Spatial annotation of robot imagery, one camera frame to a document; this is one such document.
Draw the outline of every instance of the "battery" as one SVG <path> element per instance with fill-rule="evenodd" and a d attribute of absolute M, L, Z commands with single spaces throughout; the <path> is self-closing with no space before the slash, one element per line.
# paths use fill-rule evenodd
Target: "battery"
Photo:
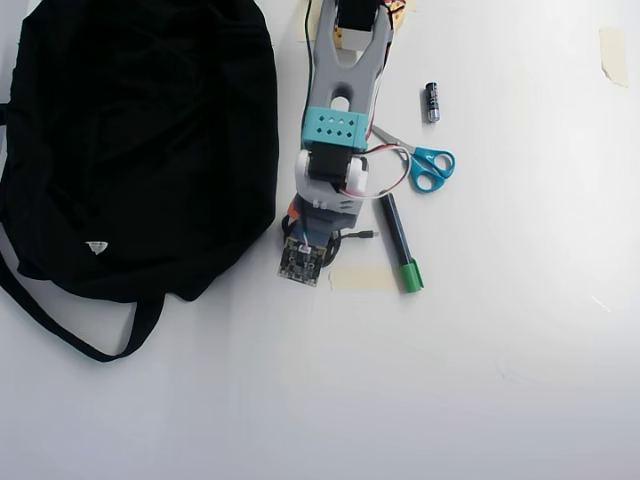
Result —
<path fill-rule="evenodd" d="M 436 123 L 440 120 L 440 101 L 438 100 L 438 84 L 427 83 L 424 87 L 427 101 L 427 120 Z"/>

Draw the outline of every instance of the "bag strap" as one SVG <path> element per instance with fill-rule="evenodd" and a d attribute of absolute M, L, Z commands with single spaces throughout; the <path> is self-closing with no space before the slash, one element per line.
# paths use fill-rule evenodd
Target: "bag strap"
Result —
<path fill-rule="evenodd" d="M 49 332 L 60 337 L 86 356 L 103 363 L 112 362 L 118 358 L 128 357 L 138 350 L 155 328 L 158 323 L 158 319 L 160 318 L 160 314 L 162 313 L 162 308 L 164 307 L 164 295 L 154 300 L 138 302 L 133 319 L 133 328 L 131 329 L 131 336 L 127 346 L 122 353 L 117 355 L 108 355 L 79 339 L 51 318 L 29 294 L 29 292 L 27 292 L 27 290 L 18 282 L 13 273 L 11 273 L 2 253 L 0 253 L 0 286 L 2 286 L 11 298 L 13 298 L 18 305 L 31 315 L 36 322 L 49 330 Z"/>

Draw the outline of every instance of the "scissor blade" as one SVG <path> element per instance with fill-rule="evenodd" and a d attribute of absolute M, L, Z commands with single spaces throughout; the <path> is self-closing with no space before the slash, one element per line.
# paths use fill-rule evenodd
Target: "scissor blade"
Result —
<path fill-rule="evenodd" d="M 406 148 L 407 150 L 409 150 L 409 153 L 413 153 L 416 149 L 416 147 L 412 147 L 411 145 L 404 143 L 402 140 L 400 140 L 398 137 L 394 137 L 393 135 L 391 135 L 390 133 L 384 131 L 382 128 L 378 127 L 377 125 L 374 125 L 373 127 L 371 127 L 371 131 L 376 134 L 376 136 L 380 137 L 380 139 L 384 142 L 384 143 L 397 143 L 398 145 Z"/>

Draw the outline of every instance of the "tape strip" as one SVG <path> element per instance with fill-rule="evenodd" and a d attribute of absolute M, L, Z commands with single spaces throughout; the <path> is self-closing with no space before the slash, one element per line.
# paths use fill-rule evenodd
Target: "tape strip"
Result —
<path fill-rule="evenodd" d="M 629 86 L 627 52 L 624 30 L 621 28 L 600 29 L 600 56 L 602 71 L 607 78 L 621 87 Z"/>
<path fill-rule="evenodd" d="M 332 290 L 398 290 L 391 267 L 336 267 L 329 282 Z"/>

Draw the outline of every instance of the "black marker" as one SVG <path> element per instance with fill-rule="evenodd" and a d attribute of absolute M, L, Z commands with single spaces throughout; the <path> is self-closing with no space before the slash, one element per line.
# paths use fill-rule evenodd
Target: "black marker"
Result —
<path fill-rule="evenodd" d="M 407 238 L 404 235 L 402 222 L 400 222 L 400 215 L 398 214 L 396 201 L 390 193 L 380 199 L 380 204 L 382 205 L 384 218 L 387 221 L 387 227 L 391 234 L 391 240 L 393 240 L 393 246 L 398 255 L 400 273 L 402 275 L 404 287 L 407 292 L 417 292 L 424 287 L 424 284 L 422 283 L 418 264 L 411 257 L 411 252 L 409 252 L 409 245 L 407 244 Z"/>

